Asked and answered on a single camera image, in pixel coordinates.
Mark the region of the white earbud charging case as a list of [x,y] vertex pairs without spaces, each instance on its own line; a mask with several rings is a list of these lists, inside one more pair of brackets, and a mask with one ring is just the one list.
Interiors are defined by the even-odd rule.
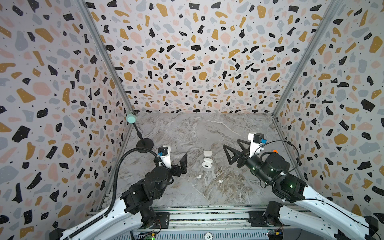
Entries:
[[210,158],[210,157],[213,156],[213,152],[212,151],[204,151],[203,154],[204,154],[205,158]]

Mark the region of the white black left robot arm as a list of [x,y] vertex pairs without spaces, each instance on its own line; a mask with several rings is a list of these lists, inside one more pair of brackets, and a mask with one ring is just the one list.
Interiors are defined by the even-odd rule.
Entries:
[[185,154],[178,165],[155,167],[118,199],[112,200],[108,208],[75,227],[53,230],[49,239],[112,240],[127,232],[151,227],[157,219],[153,201],[162,197],[174,177],[187,173],[187,159]]

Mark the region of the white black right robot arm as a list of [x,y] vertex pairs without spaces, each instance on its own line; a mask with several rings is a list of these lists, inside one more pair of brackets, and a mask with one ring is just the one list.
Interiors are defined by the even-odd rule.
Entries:
[[251,174],[272,187],[272,192],[284,202],[296,204],[310,214],[295,211],[276,201],[270,201],[263,217],[273,226],[292,226],[322,237],[325,240],[379,240],[379,221],[372,216],[359,216],[347,211],[319,194],[302,179],[290,173],[288,163],[277,151],[261,153],[265,140],[238,140],[236,150],[224,145],[230,165],[247,167]]

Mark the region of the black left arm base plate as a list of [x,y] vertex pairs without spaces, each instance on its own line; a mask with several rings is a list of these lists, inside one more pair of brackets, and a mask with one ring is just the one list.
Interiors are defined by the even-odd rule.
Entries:
[[169,212],[156,212],[156,216],[145,221],[141,229],[155,230],[155,229],[168,229],[170,223]]

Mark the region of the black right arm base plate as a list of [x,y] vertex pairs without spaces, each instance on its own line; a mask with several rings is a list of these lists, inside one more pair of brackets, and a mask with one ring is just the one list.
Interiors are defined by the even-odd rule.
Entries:
[[279,214],[265,211],[249,211],[248,222],[252,227],[284,227]]

